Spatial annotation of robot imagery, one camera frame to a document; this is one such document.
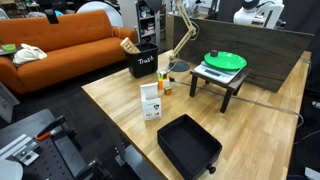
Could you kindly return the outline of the dark wooden back board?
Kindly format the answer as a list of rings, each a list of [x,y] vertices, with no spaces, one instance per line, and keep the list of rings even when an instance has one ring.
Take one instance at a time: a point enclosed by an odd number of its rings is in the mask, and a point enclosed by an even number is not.
[[[240,55],[251,69],[246,82],[277,92],[298,59],[314,38],[313,34],[243,26],[228,22],[193,19],[200,29],[179,57],[199,64],[211,50]]]

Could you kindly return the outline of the beige articulated desk lamp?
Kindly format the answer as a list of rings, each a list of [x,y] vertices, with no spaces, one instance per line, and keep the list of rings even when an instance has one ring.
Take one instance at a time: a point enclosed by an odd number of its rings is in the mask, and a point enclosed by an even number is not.
[[[151,7],[151,9],[154,12],[158,12],[162,6],[162,2],[160,0],[145,0],[146,3]],[[183,3],[181,0],[175,0],[175,5],[181,15],[181,17],[184,20],[184,23],[188,29],[186,34],[183,36],[183,38],[180,40],[180,42],[175,46],[173,51],[168,55],[168,65],[166,67],[162,67],[158,70],[158,73],[161,71],[164,71],[166,73],[170,73],[171,71],[174,72],[184,72],[187,71],[190,66],[183,62],[183,61],[175,61],[174,58],[178,55],[180,50],[184,47],[184,45],[187,43],[187,41],[197,34],[196,27],[192,24],[192,21],[189,19],[186,10],[183,6]]]

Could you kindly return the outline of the white kitchen scale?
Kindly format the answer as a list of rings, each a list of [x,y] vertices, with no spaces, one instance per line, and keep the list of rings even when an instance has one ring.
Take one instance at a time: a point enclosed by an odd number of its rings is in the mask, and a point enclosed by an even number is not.
[[[222,82],[223,84],[227,84],[241,71],[241,69],[223,70],[202,61],[201,64],[195,68],[195,71],[201,75]]]

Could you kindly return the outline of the orange handled clamp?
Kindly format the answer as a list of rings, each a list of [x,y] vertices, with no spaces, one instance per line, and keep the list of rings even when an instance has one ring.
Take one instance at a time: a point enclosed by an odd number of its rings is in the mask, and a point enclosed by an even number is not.
[[[58,118],[50,122],[46,127],[44,127],[37,135],[34,136],[34,138],[37,141],[43,141],[50,135],[55,134],[55,128],[62,125],[65,121],[66,118],[64,116],[59,116]]]

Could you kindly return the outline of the small rubiks cube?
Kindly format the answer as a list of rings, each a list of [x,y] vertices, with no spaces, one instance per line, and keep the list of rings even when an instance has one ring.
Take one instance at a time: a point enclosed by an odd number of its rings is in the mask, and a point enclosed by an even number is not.
[[[171,87],[166,87],[165,89],[164,89],[164,94],[165,95],[171,95],[172,94],[172,88]]]

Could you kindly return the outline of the orange sofa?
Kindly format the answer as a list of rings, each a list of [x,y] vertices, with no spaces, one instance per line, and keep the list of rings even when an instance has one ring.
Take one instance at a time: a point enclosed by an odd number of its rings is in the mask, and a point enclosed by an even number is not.
[[[126,59],[123,39],[137,41],[131,28],[113,26],[103,10],[62,15],[56,24],[45,17],[0,21],[0,41],[36,46],[42,60],[16,66],[0,57],[0,82],[17,94],[26,94]]]

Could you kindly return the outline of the white bag on sofa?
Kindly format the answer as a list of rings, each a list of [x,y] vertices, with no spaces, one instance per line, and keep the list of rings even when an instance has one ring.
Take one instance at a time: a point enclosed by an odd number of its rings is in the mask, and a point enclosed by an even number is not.
[[[14,54],[13,63],[19,66],[31,61],[42,60],[46,57],[47,54],[39,47],[22,43],[21,49]]]

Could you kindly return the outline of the white carton box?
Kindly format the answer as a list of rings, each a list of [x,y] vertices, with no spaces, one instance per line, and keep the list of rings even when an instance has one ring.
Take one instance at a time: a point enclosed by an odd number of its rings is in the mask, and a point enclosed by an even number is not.
[[[161,117],[161,98],[158,96],[158,83],[140,86],[143,118],[145,121]]]

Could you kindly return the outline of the black fabric tray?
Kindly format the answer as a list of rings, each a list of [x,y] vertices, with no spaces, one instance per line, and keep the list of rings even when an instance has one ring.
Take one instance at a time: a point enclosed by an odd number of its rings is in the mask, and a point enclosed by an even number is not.
[[[214,174],[222,144],[189,115],[184,114],[157,131],[157,141],[185,180],[196,180],[205,171]]]

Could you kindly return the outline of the small black stool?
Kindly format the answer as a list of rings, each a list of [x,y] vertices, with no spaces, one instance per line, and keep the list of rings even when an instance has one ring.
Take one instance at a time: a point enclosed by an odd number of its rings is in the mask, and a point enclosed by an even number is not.
[[[220,108],[220,112],[225,113],[227,110],[227,107],[229,105],[229,101],[231,99],[231,96],[238,94],[238,92],[242,86],[242,83],[244,82],[244,80],[246,79],[246,77],[249,75],[250,72],[251,72],[250,68],[244,68],[229,83],[224,84],[224,83],[219,82],[217,80],[214,80],[214,79],[211,79],[211,78],[206,77],[204,75],[201,75],[201,74],[197,73],[195,70],[191,70],[190,74],[192,75],[192,81],[191,81],[191,88],[190,88],[189,95],[191,97],[195,96],[195,92],[196,92],[196,88],[197,88],[197,81],[199,78],[203,79],[206,84],[213,83],[213,84],[218,85],[222,88],[225,88],[226,93],[224,95],[223,103]]]

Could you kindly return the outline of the wooden block in bin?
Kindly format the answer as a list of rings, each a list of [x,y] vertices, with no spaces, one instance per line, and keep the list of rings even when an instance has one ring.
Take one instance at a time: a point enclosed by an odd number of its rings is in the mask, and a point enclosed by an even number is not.
[[[128,37],[126,37],[120,45],[129,54],[138,54],[140,52]]]

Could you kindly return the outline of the black trash bin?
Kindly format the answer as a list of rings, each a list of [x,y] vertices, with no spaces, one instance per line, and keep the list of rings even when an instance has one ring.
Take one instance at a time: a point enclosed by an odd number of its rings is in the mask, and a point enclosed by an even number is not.
[[[126,54],[129,72],[135,78],[152,74],[158,70],[158,50],[156,44],[138,43],[138,54]]]

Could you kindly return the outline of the green plate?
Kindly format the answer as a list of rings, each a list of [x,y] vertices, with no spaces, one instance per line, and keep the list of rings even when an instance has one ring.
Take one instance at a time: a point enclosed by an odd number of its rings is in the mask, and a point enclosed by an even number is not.
[[[234,53],[219,51],[217,56],[207,53],[204,61],[210,66],[223,70],[239,70],[247,65],[247,61]]]

